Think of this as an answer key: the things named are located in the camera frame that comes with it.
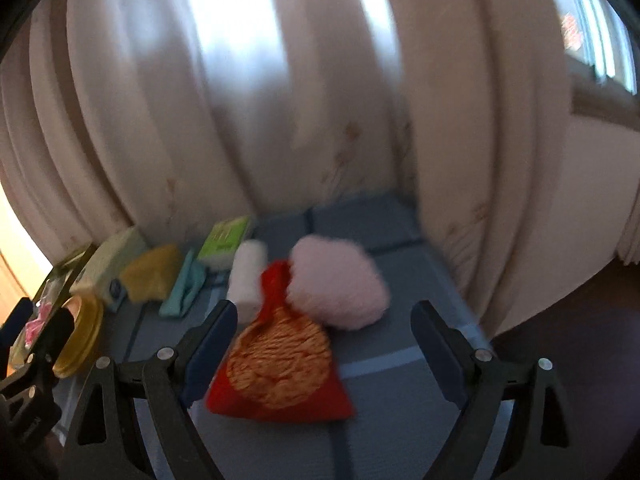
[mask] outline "yellow round container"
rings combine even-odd
[[[75,374],[86,362],[93,362],[104,315],[102,302],[93,294],[73,296],[62,308],[71,311],[76,327],[53,367],[53,373],[60,379]]]

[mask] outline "white roll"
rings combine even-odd
[[[251,323],[262,307],[260,275],[267,268],[267,245],[260,240],[245,240],[234,257],[226,298],[238,309],[238,323]]]

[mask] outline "pink fluffy object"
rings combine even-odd
[[[290,263],[287,301],[318,323],[357,330],[375,323],[388,309],[385,282],[353,242],[305,236],[293,247]]]

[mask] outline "silver screw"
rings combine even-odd
[[[476,353],[474,355],[476,356],[476,359],[478,359],[478,361],[481,361],[483,363],[488,363],[491,359],[494,358],[494,355],[491,353],[491,351],[485,348],[476,350]]]
[[[538,359],[538,366],[543,370],[551,370],[554,367],[554,364],[547,358],[543,357],[542,359]]]
[[[109,359],[106,356],[102,356],[102,357],[98,358],[98,360],[95,362],[95,367],[99,368],[100,370],[103,370],[104,368],[106,368],[110,364],[111,364],[111,359]]]
[[[169,348],[168,346],[165,346],[164,348],[161,348],[158,350],[158,354],[156,354],[158,356],[158,359],[160,359],[161,361],[167,361],[167,359],[171,359],[174,356],[174,349],[173,348]]]

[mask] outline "turquoise object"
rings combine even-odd
[[[207,268],[195,259],[195,251],[190,250],[184,259],[174,288],[160,306],[161,317],[183,317],[193,305],[200,289],[207,279]]]

